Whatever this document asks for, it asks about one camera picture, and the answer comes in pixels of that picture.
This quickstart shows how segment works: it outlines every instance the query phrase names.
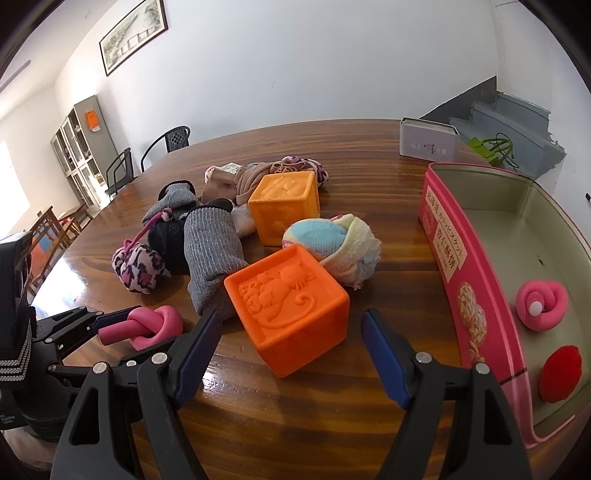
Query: window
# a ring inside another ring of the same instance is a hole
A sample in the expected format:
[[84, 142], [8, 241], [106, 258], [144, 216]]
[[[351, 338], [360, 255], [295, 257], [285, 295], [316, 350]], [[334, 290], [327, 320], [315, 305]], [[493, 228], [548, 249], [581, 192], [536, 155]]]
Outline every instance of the window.
[[31, 206], [12, 166], [6, 142], [0, 143], [0, 203], [0, 238], [4, 238]]

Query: orange sign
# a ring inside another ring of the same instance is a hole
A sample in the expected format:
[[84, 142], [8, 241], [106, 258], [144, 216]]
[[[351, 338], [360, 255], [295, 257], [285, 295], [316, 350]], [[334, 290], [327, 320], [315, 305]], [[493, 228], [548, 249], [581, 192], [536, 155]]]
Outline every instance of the orange sign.
[[98, 130], [100, 130], [99, 119], [94, 110], [88, 110], [86, 112], [86, 123], [88, 124], [88, 128], [93, 132], [98, 132]]

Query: orange rubber block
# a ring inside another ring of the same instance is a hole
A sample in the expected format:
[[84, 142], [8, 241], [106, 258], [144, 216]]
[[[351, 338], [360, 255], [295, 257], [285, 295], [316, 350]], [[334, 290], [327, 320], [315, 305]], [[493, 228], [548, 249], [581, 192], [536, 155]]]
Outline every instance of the orange rubber block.
[[261, 243], [280, 247], [294, 223], [320, 217], [318, 183], [313, 171], [265, 175], [248, 200]]
[[256, 351], [280, 378], [347, 337], [347, 292], [300, 245], [230, 275], [224, 285]]

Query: picture frame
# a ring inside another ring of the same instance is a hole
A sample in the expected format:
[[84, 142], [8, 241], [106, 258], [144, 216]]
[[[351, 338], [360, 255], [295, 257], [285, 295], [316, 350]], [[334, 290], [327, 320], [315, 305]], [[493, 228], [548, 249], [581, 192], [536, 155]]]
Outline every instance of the picture frame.
[[167, 30], [164, 0], [142, 0], [99, 42], [107, 77], [146, 43]]

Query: gray sock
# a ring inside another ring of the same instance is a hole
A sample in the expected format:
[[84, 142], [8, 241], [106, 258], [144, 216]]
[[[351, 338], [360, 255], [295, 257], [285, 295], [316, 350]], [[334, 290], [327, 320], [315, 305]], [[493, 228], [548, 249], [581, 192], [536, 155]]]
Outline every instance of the gray sock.
[[189, 213], [184, 253], [191, 275], [189, 295], [196, 312], [201, 315], [206, 307], [216, 309], [222, 320], [236, 315], [223, 281], [248, 264], [230, 213], [217, 207], [199, 207]]
[[197, 197], [191, 192], [190, 186], [187, 183], [171, 183], [164, 189], [164, 196], [160, 198], [142, 218], [142, 223], [150, 220], [158, 212], [162, 212], [166, 207], [175, 208], [182, 207], [191, 202], [197, 202]]

